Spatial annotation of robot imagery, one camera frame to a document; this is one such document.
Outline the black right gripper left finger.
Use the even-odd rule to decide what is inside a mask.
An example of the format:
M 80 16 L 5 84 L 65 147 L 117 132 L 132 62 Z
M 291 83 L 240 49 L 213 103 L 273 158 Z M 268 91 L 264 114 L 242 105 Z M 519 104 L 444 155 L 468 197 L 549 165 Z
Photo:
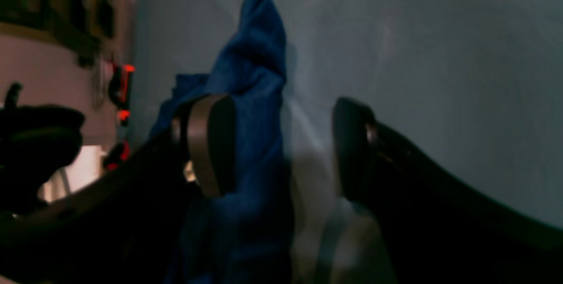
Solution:
M 234 190 L 236 109 L 183 103 L 171 125 L 79 191 L 1 213 L 1 276 L 20 284 L 158 284 L 191 202 Z

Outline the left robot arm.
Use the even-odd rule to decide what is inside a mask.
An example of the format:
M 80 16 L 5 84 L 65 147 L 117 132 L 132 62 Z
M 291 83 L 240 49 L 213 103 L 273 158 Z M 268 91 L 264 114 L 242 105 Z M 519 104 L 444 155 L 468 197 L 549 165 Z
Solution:
M 59 105 L 20 106 L 23 87 L 12 83 L 0 112 L 0 207 L 24 215 L 46 206 L 38 196 L 52 175 L 72 164 L 83 144 L 86 120 Z

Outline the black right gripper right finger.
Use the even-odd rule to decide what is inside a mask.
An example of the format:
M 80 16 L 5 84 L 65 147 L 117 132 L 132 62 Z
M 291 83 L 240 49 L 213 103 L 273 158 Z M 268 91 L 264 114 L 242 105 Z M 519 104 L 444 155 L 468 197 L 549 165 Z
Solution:
M 400 284 L 560 284 L 562 231 L 495 202 L 340 97 L 340 190 L 376 218 Z

